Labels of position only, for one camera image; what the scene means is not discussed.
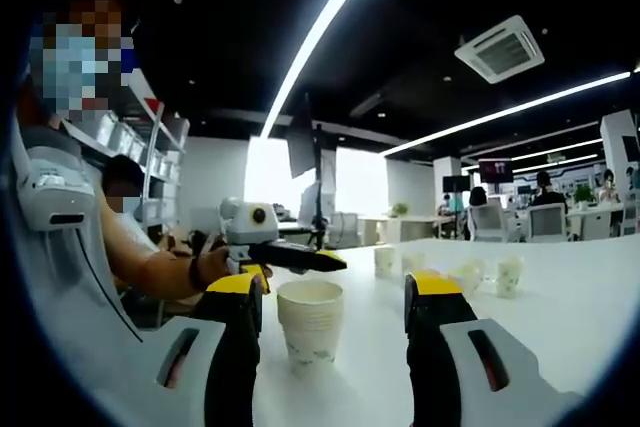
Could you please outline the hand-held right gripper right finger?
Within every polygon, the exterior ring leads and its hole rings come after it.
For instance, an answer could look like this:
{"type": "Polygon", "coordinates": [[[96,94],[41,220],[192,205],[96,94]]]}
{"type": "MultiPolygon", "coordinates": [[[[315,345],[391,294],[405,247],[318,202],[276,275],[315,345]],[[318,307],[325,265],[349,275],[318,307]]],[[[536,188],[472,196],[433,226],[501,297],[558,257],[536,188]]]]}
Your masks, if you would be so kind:
{"type": "Polygon", "coordinates": [[[551,426],[581,401],[549,384],[500,324],[478,318],[451,277],[408,273],[404,318],[416,426],[551,426]]]}

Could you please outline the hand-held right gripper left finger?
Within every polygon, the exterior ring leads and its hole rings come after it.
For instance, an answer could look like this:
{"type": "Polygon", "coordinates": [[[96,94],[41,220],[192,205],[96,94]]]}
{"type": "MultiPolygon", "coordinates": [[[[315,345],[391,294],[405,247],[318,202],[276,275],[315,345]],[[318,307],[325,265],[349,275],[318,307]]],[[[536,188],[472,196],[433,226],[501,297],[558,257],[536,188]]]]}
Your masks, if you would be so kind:
{"type": "Polygon", "coordinates": [[[203,295],[202,319],[174,317],[142,333],[107,393],[114,423],[252,425],[261,303],[259,274],[225,277],[203,295]]]}

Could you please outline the person's left hand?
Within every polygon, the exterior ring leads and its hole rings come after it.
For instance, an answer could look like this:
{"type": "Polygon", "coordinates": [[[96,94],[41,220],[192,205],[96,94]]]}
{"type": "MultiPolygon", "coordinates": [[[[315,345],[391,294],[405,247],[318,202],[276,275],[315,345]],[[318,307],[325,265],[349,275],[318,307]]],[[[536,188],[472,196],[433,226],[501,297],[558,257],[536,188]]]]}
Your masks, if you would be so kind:
{"type": "Polygon", "coordinates": [[[228,258],[229,248],[226,245],[194,257],[188,270],[191,286],[198,292],[204,292],[219,279],[229,276],[228,258]]]}

